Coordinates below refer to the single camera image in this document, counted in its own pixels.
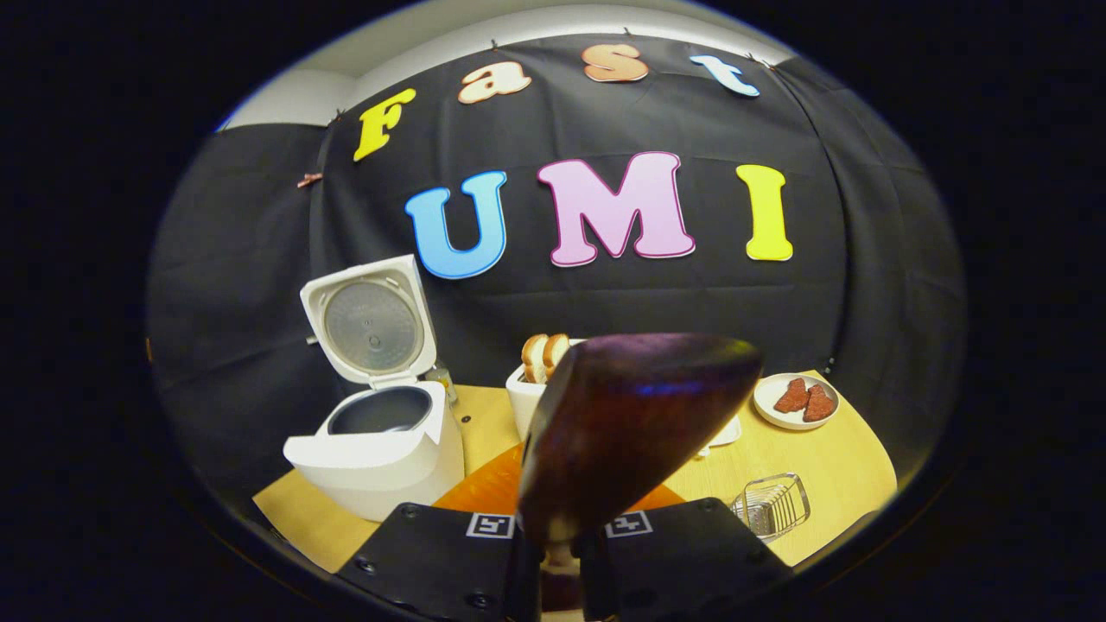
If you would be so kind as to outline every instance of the spatula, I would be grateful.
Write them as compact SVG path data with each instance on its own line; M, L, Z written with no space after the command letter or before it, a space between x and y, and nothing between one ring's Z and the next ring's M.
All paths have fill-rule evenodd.
M519 481L520 526L545 549L546 574L578 573L571 541L695 456L761 370L754 346L710 334L615 334L572 346L534 411Z

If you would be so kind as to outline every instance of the white wall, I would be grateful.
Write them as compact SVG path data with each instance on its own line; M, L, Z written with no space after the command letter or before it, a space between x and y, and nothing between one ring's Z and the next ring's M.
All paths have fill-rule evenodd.
M629 29L634 34L752 54L770 64L794 55L755 29L698 4L676 0L629 3L636 6L571 0L422 2L359 28L296 63L234 111L225 127L259 123L324 126L334 118L336 108L351 108L421 71L487 50L492 39L504 45L561 34L625 37L624 29ZM515 11L535 4L559 6Z

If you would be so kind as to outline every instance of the letter m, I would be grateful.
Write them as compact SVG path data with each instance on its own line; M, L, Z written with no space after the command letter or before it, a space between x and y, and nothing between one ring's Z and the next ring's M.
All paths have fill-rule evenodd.
M634 250L653 259L682 257L695 250L695 239L684 228L676 193L680 158L667 152L645 152L630 158L622 188L612 193L603 179L580 159L545 165L538 179L549 184L556 207L560 243L550 255L562 267L595 260L598 250L584 237L584 222L612 257L622 257L634 219L641 217L641 237Z

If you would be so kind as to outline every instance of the metal rack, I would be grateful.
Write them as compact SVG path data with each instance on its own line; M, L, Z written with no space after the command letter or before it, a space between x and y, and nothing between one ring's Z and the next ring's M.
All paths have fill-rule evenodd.
M806 488L794 473L745 484L730 509L764 542L783 536L811 516Z

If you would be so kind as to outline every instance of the white plate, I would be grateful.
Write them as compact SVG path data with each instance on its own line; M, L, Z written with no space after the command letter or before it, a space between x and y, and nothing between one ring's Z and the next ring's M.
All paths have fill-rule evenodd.
M803 411L795 411L794 413L781 413L775 410L775 403L787 392L787 383L796 377L803 379L807 390L815 384L822 385L822 390L826 392L826 396L834 404L833 412L830 413L828 417L817 422L804 422L803 412L805 408ZM837 391L824 380L818 380L806 374L775 374L774 376L761 380L760 384L757 385L757 388L753 391L753 405L757 406L757 412L768 419L769 423L787 429L814 429L815 427L825 425L827 421L837 414L837 410L841 407L841 398L837 397Z

